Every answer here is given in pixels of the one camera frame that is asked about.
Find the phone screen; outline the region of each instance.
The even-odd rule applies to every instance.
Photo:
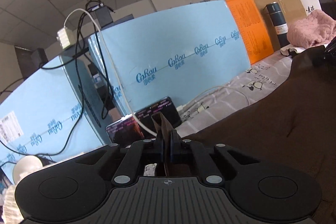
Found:
[[[166,119],[171,123],[173,128],[179,126],[182,121],[170,97],[166,97],[155,102],[137,112],[136,117],[150,130],[156,132],[152,115],[156,112],[161,112]],[[121,148],[131,145],[135,141],[142,139],[152,139],[154,136],[141,128],[134,120],[132,115],[122,117],[117,122],[114,122],[106,127],[106,132],[114,143],[118,143]]]

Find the black cable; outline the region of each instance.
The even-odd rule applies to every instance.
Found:
[[[79,38],[79,35],[77,35],[77,42],[76,42],[76,47],[75,47],[75,55],[77,55],[77,48],[78,48],[78,44],[79,44],[79,42],[78,42],[78,38]],[[70,137],[71,137],[71,135],[72,135],[72,133],[73,133],[73,131],[74,131],[76,125],[79,123],[80,119],[81,119],[82,116],[83,116],[83,113],[84,113],[84,91],[83,91],[83,85],[82,85],[81,77],[80,77],[80,75],[79,75],[79,71],[78,71],[78,62],[77,62],[77,58],[75,59],[75,67],[76,67],[76,73],[77,73],[77,76],[78,76],[78,81],[79,81],[79,86],[80,86],[80,92],[81,92],[81,95],[82,95],[82,109],[81,109],[81,113],[79,114],[79,117],[78,117],[77,121],[75,122],[75,124],[74,124],[73,127],[71,128],[70,133],[69,133],[69,135],[68,135],[68,138],[67,138],[67,140],[66,140],[66,142],[65,142],[65,144],[64,144],[64,146],[63,146],[63,148],[62,148],[59,152],[54,153],[54,154],[39,153],[38,155],[41,155],[41,156],[49,156],[49,157],[50,157],[50,156],[56,156],[56,155],[61,154],[61,153],[65,150],[65,148],[67,147],[68,142],[69,142],[69,140],[70,140]]]
[[[86,5],[85,5],[85,9],[88,10],[88,5],[91,3],[91,2],[99,2],[99,3],[102,3],[100,0],[90,0]],[[79,36],[81,36],[82,40],[83,40],[83,45],[85,45],[85,40],[83,38],[83,35],[82,35],[82,32],[81,32],[81,28],[82,28],[82,24],[83,24],[83,21],[84,21],[84,18],[87,14],[86,13],[83,13],[79,19],[79,24],[78,24],[78,28],[77,28],[77,41],[79,40]],[[101,50],[101,47],[100,47],[100,43],[99,43],[99,40],[98,40],[98,35],[97,35],[97,29],[96,29],[96,26],[95,24],[93,24],[93,29],[94,29],[94,34],[96,36],[96,40],[97,40],[97,44],[98,44],[98,49],[99,49],[99,53],[100,53],[100,56],[101,56],[101,60],[102,60],[102,63],[103,63],[103,67],[104,67],[104,71],[105,71],[105,81],[107,83],[107,87],[106,87],[106,95],[105,95],[105,100],[104,100],[104,104],[103,104],[103,108],[101,110],[101,118],[104,120],[106,119],[107,115],[109,114],[108,111],[106,111],[106,114],[104,115],[104,109],[106,109],[106,105],[107,105],[107,102],[108,102],[108,98],[109,98],[109,91],[111,89],[111,94],[113,94],[113,89],[111,87],[111,84],[110,84],[110,81],[108,80],[109,76],[108,76],[108,72],[107,72],[107,68],[106,68],[106,64],[105,64],[105,60],[104,60],[104,57],[103,57],[103,54],[102,54],[102,50]]]
[[[13,91],[12,91],[12,90],[3,90],[3,91],[0,93],[0,95],[3,94],[3,93],[5,93],[5,92],[12,93]]]
[[[58,68],[62,68],[62,67],[64,67],[65,65],[68,65],[69,63],[71,63],[72,61],[74,61],[75,59],[77,59],[78,57],[73,57],[73,58],[71,58],[69,61],[67,61],[67,62],[65,62],[65,63],[63,63],[63,64],[61,64],[61,65],[59,65],[59,66],[56,66],[56,67],[51,67],[51,68],[45,68],[45,67],[41,67],[41,69],[58,69]]]
[[[4,165],[6,164],[16,164],[16,162],[12,162],[12,161],[6,161],[5,163],[3,163],[2,165],[0,165],[0,168],[2,168]]]
[[[87,6],[88,6],[88,4],[89,4],[90,2],[93,2],[93,1],[101,3],[100,0],[90,0],[90,1],[87,3],[87,5],[85,5],[86,10],[87,10]],[[66,140],[66,142],[65,142],[65,144],[64,144],[64,146],[63,146],[63,148],[62,148],[59,152],[54,153],[54,154],[49,154],[49,153],[38,153],[38,154],[35,154],[35,156],[49,156],[49,157],[50,157],[50,156],[56,156],[56,155],[61,154],[61,153],[65,150],[65,148],[67,147],[68,142],[69,142],[69,140],[70,140],[70,137],[71,137],[71,135],[72,135],[72,133],[73,133],[73,131],[74,131],[76,125],[78,124],[78,122],[80,121],[80,119],[81,119],[82,116],[83,116],[83,113],[84,113],[84,91],[83,91],[83,85],[82,85],[82,81],[81,81],[81,79],[80,79],[80,74],[79,74],[79,70],[78,70],[78,62],[77,62],[78,56],[77,56],[77,49],[78,49],[78,46],[81,48],[81,46],[80,46],[80,44],[79,44],[79,36],[82,37],[82,40],[83,40],[83,48],[84,48],[84,46],[85,46],[85,40],[84,40],[84,38],[83,38],[83,35],[81,34],[81,28],[82,28],[82,25],[83,25],[83,21],[84,21],[85,16],[86,16],[86,13],[83,13],[83,14],[80,16],[80,19],[79,19],[79,21],[78,21],[78,26],[77,26],[77,40],[76,40],[76,46],[75,46],[75,57],[72,58],[71,60],[67,61],[66,63],[63,63],[63,64],[61,64],[61,65],[59,65],[59,66],[56,66],[56,67],[52,67],[52,68],[44,68],[44,67],[42,67],[42,69],[46,69],[46,70],[57,69],[57,68],[61,68],[61,67],[65,66],[65,65],[71,63],[72,61],[75,61],[76,73],[77,73],[77,76],[78,76],[78,81],[79,81],[79,86],[80,86],[80,92],[81,92],[81,97],[82,97],[82,98],[81,98],[81,99],[82,99],[82,109],[81,109],[81,113],[80,113],[80,115],[79,115],[77,121],[75,122],[75,124],[74,124],[73,127],[71,128],[70,133],[69,133],[69,135],[68,135],[68,138],[67,138],[67,140]],[[107,68],[106,68],[106,64],[105,64],[105,61],[104,61],[104,57],[102,56],[102,51],[101,51],[100,44],[99,44],[99,41],[98,41],[97,30],[96,30],[95,25],[93,25],[93,26],[94,26],[95,36],[96,36],[96,39],[97,39],[97,44],[98,44],[98,48],[99,48],[99,51],[100,51],[101,59],[102,59],[102,62],[103,62],[103,66],[104,66],[105,76],[106,76],[106,77],[104,77],[104,75],[101,73],[101,71],[98,69],[98,67],[97,67],[97,66],[96,66],[96,65],[95,65],[95,64],[94,64],[94,63],[93,63],[87,56],[86,56],[85,53],[84,53],[84,56],[85,56],[88,60],[90,60],[90,62],[91,62],[92,64],[95,65],[96,69],[101,73],[102,77],[105,79],[105,81],[106,81],[106,83],[107,83],[107,85],[108,85],[108,86],[107,86],[107,95],[106,95],[105,102],[104,102],[104,105],[103,105],[103,109],[102,109],[102,112],[101,112],[101,117],[102,117],[102,119],[105,119],[105,118],[107,117],[107,115],[108,115],[109,112],[107,112],[106,115],[103,117],[103,114],[104,114],[104,108],[106,108],[106,103],[107,103],[107,98],[108,98],[108,95],[109,95],[109,90],[111,89],[111,92],[113,92],[113,90],[112,90],[112,87],[111,87],[111,85],[110,85],[110,81],[108,81]],[[10,150],[10,151],[12,151],[12,152],[14,152],[14,153],[17,153],[17,154],[19,154],[19,155],[23,155],[23,156],[28,156],[28,155],[30,155],[30,154],[24,154],[24,153],[21,153],[21,152],[19,152],[19,151],[15,151],[15,150],[9,148],[9,147],[6,146],[1,140],[0,140],[0,143],[1,143],[4,147],[6,147],[8,150]]]
[[[100,43],[99,43],[99,40],[98,40],[98,35],[97,35],[97,30],[96,30],[96,26],[94,26],[94,34],[96,36],[96,40],[97,40],[97,45],[98,45],[98,49],[99,49],[99,52],[100,52],[100,56],[101,56],[101,60],[102,60],[102,63],[103,63],[103,67],[104,67],[104,71],[105,71],[105,76],[106,78],[108,79],[108,74],[107,74],[107,68],[106,68],[106,64],[105,64],[105,60],[104,60],[104,57],[103,57],[103,53],[101,51],[101,48],[100,48]],[[110,85],[107,85],[106,87],[106,96],[105,96],[105,101],[104,101],[104,105],[103,105],[103,109],[101,110],[101,118],[104,120],[107,115],[109,114],[109,112],[107,111],[105,116],[104,116],[104,108],[106,108],[106,104],[107,104],[107,99],[109,97],[109,90],[110,90]]]
[[[115,13],[115,11],[111,8],[111,7],[109,7],[109,6],[107,6],[107,5],[105,5],[106,7],[107,7],[107,9],[109,9],[112,13]]]
[[[12,85],[14,85],[15,83],[17,83],[17,82],[19,82],[19,81],[21,81],[21,80],[26,80],[26,78],[20,78],[20,79],[17,79],[17,80],[15,80],[13,83],[11,83],[10,85],[8,85],[7,87],[5,87],[4,89],[3,89],[3,91],[1,91],[0,92],[0,95],[1,94],[3,94],[10,86],[12,86]]]

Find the circular pad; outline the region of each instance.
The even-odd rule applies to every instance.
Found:
[[[322,191],[309,175],[282,165],[242,165],[229,186],[234,203],[264,222],[296,222],[311,216]]]
[[[289,178],[268,177],[259,182],[259,190],[270,198],[289,198],[297,192],[297,185]]]
[[[104,180],[85,164],[40,170],[22,180],[15,192],[22,215],[40,223],[82,218],[97,209],[106,196]]]
[[[40,193],[51,199],[67,198],[75,193],[77,189],[78,183],[67,177],[47,179],[39,187]]]

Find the pink knit fabric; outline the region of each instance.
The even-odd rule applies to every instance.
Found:
[[[336,20],[322,10],[314,10],[288,27],[287,39],[296,47],[315,47],[336,37]]]

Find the cartoon print sheet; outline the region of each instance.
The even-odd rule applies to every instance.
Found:
[[[189,102],[179,111],[182,124],[177,132],[181,137],[194,134],[266,97],[288,78],[291,64],[291,57],[277,51],[233,78],[227,87]]]

